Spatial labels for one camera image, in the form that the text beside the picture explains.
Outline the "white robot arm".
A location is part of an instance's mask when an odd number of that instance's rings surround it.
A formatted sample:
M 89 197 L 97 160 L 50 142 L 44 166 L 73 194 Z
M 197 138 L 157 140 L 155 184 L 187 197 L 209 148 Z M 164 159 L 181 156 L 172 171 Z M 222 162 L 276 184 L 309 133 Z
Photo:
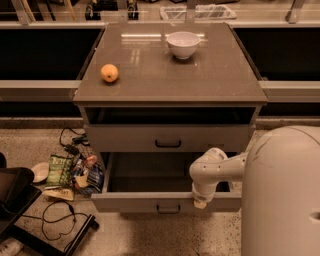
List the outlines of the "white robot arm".
M 234 157 L 213 148 L 189 168 L 194 206 L 240 181 L 241 256 L 320 256 L 320 128 L 287 126 Z

